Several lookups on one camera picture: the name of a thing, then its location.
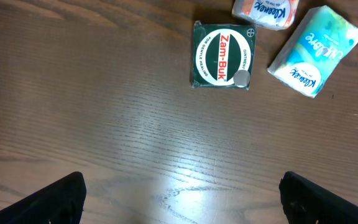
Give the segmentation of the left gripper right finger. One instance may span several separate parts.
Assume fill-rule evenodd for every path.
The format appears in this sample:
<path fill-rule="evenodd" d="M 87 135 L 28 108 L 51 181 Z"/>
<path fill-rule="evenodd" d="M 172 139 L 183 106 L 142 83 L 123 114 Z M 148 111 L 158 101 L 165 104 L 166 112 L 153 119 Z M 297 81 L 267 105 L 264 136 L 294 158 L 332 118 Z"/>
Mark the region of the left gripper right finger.
<path fill-rule="evenodd" d="M 358 224 L 358 206 L 295 172 L 285 172 L 279 190 L 289 224 Z"/>

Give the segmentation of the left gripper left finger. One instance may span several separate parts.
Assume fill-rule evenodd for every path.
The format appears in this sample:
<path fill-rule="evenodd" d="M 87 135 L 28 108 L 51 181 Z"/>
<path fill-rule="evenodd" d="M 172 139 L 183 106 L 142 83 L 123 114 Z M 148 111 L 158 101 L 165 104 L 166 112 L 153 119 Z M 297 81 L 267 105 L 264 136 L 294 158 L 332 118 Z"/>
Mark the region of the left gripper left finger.
<path fill-rule="evenodd" d="M 79 224 L 86 198 L 81 172 L 73 172 L 0 210 L 0 224 Z"/>

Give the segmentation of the green tissue pack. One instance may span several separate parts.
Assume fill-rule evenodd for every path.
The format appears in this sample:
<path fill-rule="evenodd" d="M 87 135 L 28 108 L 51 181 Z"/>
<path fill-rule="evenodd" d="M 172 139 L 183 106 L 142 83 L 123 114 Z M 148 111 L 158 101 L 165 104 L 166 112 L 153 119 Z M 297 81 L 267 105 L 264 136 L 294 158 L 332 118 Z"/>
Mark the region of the green tissue pack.
<path fill-rule="evenodd" d="M 358 44 L 358 27 L 329 6 L 310 9 L 268 68 L 301 94 L 315 98 L 339 62 Z"/>

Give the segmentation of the dark green round-logo packet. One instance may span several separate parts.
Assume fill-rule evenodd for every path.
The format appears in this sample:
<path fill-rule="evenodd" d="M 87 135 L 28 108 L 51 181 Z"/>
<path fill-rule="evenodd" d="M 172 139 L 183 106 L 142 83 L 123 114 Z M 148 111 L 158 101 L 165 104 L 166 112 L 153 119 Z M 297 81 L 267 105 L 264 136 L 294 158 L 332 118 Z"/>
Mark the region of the dark green round-logo packet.
<path fill-rule="evenodd" d="M 248 90 L 257 27 L 252 24 L 203 24 L 193 29 L 192 88 Z"/>

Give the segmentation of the orange tissue pack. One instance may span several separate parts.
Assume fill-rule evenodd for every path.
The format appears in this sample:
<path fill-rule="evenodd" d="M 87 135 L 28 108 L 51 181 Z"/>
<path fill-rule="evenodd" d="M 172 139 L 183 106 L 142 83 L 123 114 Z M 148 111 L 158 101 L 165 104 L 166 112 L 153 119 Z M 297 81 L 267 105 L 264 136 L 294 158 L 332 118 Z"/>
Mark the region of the orange tissue pack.
<path fill-rule="evenodd" d="M 289 28 L 299 0 L 235 0 L 232 15 L 270 30 Z"/>

